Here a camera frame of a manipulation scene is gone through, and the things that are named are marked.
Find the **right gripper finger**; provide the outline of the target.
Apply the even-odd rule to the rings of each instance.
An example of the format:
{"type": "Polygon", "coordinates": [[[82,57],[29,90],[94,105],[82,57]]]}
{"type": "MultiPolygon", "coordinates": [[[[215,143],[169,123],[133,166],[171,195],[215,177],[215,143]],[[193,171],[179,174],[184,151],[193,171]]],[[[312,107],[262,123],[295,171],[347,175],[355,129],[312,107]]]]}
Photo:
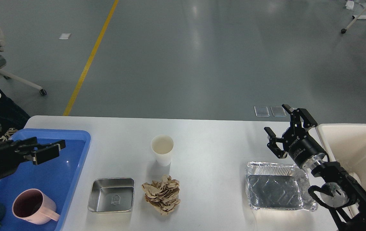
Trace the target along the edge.
{"type": "Polygon", "coordinates": [[[286,130],[289,135],[306,135],[311,128],[317,127],[318,122],[305,108],[292,108],[282,104],[283,109],[290,115],[290,127],[286,130]]]}
{"type": "Polygon", "coordinates": [[[285,159],[287,158],[287,152],[279,148],[277,143],[284,143],[283,138],[279,138],[276,134],[272,131],[270,127],[264,127],[264,130],[268,134],[267,147],[271,150],[271,152],[278,158],[278,159],[285,159]]]}

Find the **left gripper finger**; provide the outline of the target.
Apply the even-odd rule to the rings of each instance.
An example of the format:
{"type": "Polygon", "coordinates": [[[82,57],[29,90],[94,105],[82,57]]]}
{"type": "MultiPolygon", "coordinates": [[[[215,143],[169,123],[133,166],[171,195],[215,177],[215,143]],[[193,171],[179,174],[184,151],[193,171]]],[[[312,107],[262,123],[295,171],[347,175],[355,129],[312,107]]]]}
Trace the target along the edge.
{"type": "Polygon", "coordinates": [[[60,151],[66,147],[65,140],[58,140],[47,144],[27,145],[28,152],[26,161],[31,161],[34,165],[39,165],[60,156],[60,151]]]}
{"type": "Polygon", "coordinates": [[[15,148],[34,147],[36,145],[38,145],[37,137],[30,137],[24,140],[14,141],[15,148]]]}

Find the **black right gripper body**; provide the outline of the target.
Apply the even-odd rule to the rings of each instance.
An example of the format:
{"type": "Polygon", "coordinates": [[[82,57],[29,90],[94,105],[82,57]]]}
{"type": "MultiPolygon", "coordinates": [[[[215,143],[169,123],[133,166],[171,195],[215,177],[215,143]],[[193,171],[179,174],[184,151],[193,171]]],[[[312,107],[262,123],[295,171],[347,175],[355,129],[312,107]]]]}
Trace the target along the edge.
{"type": "Polygon", "coordinates": [[[313,170],[324,163],[326,151],[301,127],[289,127],[284,134],[283,148],[301,169],[313,170]]]}

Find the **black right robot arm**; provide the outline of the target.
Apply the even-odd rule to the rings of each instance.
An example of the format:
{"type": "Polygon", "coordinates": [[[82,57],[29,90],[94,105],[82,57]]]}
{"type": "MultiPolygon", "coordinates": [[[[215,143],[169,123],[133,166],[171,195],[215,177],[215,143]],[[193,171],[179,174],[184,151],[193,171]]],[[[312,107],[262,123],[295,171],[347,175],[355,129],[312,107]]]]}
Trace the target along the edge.
{"type": "Polygon", "coordinates": [[[324,148],[309,134],[318,126],[305,108],[282,104],[290,115],[290,127],[277,137],[270,127],[267,147],[279,159],[290,156],[297,166],[309,169],[314,177],[321,177],[322,187],[312,185],[308,193],[318,204],[328,209],[339,231],[366,231],[366,190],[338,161],[331,161],[324,148]]]}

